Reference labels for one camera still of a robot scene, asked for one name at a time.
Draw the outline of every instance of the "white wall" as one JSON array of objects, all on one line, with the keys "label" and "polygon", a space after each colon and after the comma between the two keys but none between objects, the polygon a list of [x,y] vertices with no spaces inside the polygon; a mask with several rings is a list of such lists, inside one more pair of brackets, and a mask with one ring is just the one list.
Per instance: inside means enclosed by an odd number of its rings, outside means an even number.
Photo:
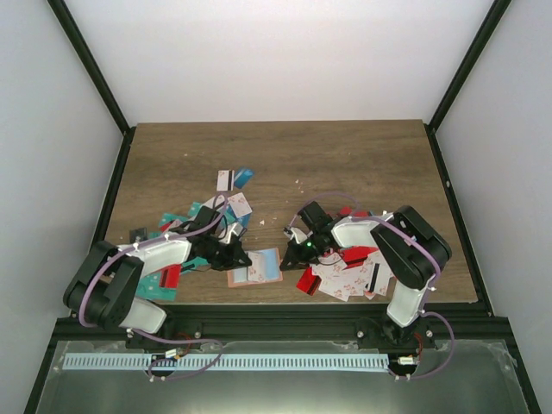
[{"label": "white wall", "polygon": [[438,131],[492,304],[552,412],[552,3],[511,3]]},{"label": "white wall", "polygon": [[22,412],[120,133],[46,1],[0,7],[0,401]]},{"label": "white wall", "polygon": [[430,120],[491,0],[67,0],[129,122]]}]

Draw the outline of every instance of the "purple cable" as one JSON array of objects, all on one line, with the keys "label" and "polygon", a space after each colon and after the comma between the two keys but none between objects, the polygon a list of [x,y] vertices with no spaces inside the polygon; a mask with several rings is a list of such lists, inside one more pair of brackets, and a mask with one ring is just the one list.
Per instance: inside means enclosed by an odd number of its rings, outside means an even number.
[{"label": "purple cable", "polygon": [[[207,224],[205,227],[203,227],[202,229],[199,229],[199,230],[195,230],[195,231],[192,231],[190,233],[185,233],[183,235],[172,235],[172,236],[169,236],[168,239],[165,238],[163,235],[159,236],[159,237],[156,237],[154,239],[151,239],[151,240],[145,240],[143,241],[142,243],[138,244],[138,248],[139,247],[142,247],[142,248],[146,248],[147,246],[152,246],[154,244],[158,244],[158,243],[162,243],[162,242],[167,242],[169,240],[181,240],[181,239],[185,239],[186,237],[190,237],[191,235],[199,235],[200,233],[203,233],[205,231],[207,231],[208,229],[212,228],[213,226],[216,226],[218,224],[218,222],[221,221],[224,213],[226,212],[226,209],[228,208],[228,198],[226,197],[226,193],[217,193],[215,195],[215,199],[217,199],[219,196],[222,196],[224,197],[224,204],[223,204],[223,207],[222,209],[219,211],[221,214],[218,215],[218,217],[211,223]],[[92,291],[94,290],[94,287],[96,287],[97,285],[97,282],[100,280],[100,278],[102,277],[102,275],[105,274],[105,272],[108,271],[108,269],[113,265],[113,263],[115,263],[117,260],[119,260],[121,257],[123,257],[125,254],[129,253],[129,252],[132,252],[135,250],[135,247],[134,246],[130,246],[129,248],[125,248],[119,252],[117,252],[113,257],[111,257],[109,260],[107,260],[103,266],[101,266],[99,268],[99,270],[97,271],[97,273],[94,275],[94,277],[92,278],[92,280],[90,281],[90,284],[88,285],[88,287],[86,288],[86,292],[85,292],[85,295],[83,296],[83,300],[80,304],[80,307],[78,308],[78,321],[80,322],[81,325],[83,325],[84,327],[86,328],[94,328],[96,327],[97,325],[95,325],[94,323],[88,323],[86,322],[86,319],[85,319],[85,310],[86,310],[86,305],[88,305],[88,300],[90,299],[90,296],[92,294]]]},{"label": "purple cable", "polygon": [[[452,359],[452,354],[455,351],[455,333],[453,332],[452,326],[450,326],[449,321],[447,321],[447,319],[445,319],[443,315],[440,315],[437,312],[424,312],[421,317],[436,317],[444,323],[444,325],[447,327],[448,334],[450,335],[450,352],[448,353],[445,362],[443,362],[443,364],[441,364],[439,367],[435,368],[433,371],[429,371],[428,373],[423,373],[422,375],[410,377],[410,380],[423,380],[424,378],[429,378],[439,371],[442,371],[449,364],[450,360]],[[399,380],[408,380],[408,377],[397,375],[391,369],[389,370],[389,373]]]},{"label": "purple cable", "polygon": [[[357,211],[361,207],[360,203],[356,200],[356,198],[354,198],[352,196],[349,196],[348,194],[345,194],[344,192],[332,191],[332,192],[322,192],[322,193],[316,195],[315,197],[313,197],[309,201],[307,201],[305,204],[303,204],[303,207],[301,207],[301,209],[303,209],[305,206],[309,205],[313,201],[318,200],[319,198],[330,197],[330,196],[343,197],[343,198],[347,198],[347,199],[351,200],[352,202],[354,202],[354,209],[351,212],[351,214],[353,214],[355,211]],[[293,227],[293,224],[297,220],[298,213],[301,211],[301,209],[299,209],[299,211],[297,213],[295,213],[295,216],[293,216],[293,219],[290,221],[288,227]]]},{"label": "purple cable", "polygon": [[[223,343],[218,341],[217,339],[183,339],[183,340],[173,340],[173,339],[164,339],[164,338],[159,338],[158,336],[154,336],[154,335],[151,335],[151,334],[148,334],[147,332],[144,332],[143,330],[139,330],[139,329],[136,329],[135,332],[139,335],[142,335],[148,339],[151,339],[153,341],[157,341],[157,342],[160,342],[160,343],[167,343],[167,344],[170,344],[170,345],[187,345],[189,343],[215,343],[217,345],[219,345],[221,347],[221,350],[219,351],[219,353],[215,356],[215,358],[213,359],[213,361],[211,361],[209,364],[205,365],[204,367],[201,367],[199,368],[198,370],[196,371],[192,371],[191,373],[186,373],[184,375],[178,375],[178,376],[174,376],[174,375],[169,375],[166,378],[166,380],[169,380],[169,381],[174,381],[174,380],[182,380],[184,378],[191,378],[191,377],[194,377],[196,375],[199,375],[201,373],[204,373],[205,371],[207,371],[209,368],[211,368],[212,366],[214,366],[218,360],[221,359],[221,357],[223,356]],[[162,358],[160,360],[157,360],[157,361],[153,361],[149,367],[147,368],[147,374],[149,375],[149,378],[153,378],[154,377],[154,374],[152,373],[152,369],[160,364],[161,362],[163,361],[172,361],[168,358]]]},{"label": "purple cable", "polygon": [[[409,242],[412,246],[414,246],[414,248],[418,252],[420,252],[423,255],[423,257],[425,257],[427,260],[430,261],[431,265],[435,269],[435,277],[433,279],[430,279],[428,287],[433,287],[435,285],[435,283],[439,280],[439,278],[441,278],[441,268],[439,267],[439,264],[436,262],[436,260],[433,258],[433,256],[430,254],[430,252],[428,252],[425,248],[423,248],[416,241],[413,241],[405,232],[397,229],[395,226],[389,224],[388,222],[386,222],[382,218],[379,218],[379,217],[376,217],[376,216],[368,216],[368,217],[353,217],[352,216],[351,219],[354,222],[364,222],[364,221],[377,222],[377,223],[381,224],[382,226],[387,227],[393,233],[395,233],[399,237],[402,237],[403,239],[405,239],[406,242]],[[420,302],[419,310],[422,310],[423,306],[427,302],[427,296],[428,296],[427,293],[428,293],[428,291],[426,291],[426,293],[423,295],[422,301]]]}]

